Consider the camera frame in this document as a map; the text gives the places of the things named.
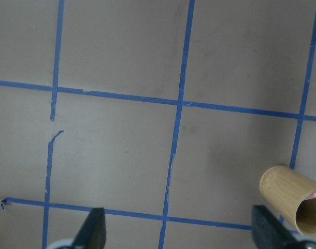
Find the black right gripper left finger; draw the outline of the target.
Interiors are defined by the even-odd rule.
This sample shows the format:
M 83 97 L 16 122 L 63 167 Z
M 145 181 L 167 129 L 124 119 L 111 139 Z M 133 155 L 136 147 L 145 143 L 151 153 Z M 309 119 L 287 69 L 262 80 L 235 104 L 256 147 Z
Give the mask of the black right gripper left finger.
M 69 248 L 103 249 L 105 245 L 105 209 L 103 207 L 93 208 Z

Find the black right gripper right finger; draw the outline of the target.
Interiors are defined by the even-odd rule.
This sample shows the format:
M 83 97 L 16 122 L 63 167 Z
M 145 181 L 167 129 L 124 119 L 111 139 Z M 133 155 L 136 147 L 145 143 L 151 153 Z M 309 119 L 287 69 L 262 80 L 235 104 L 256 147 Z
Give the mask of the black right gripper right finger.
M 264 205 L 254 205 L 251 234 L 256 248 L 292 248 L 295 238 Z

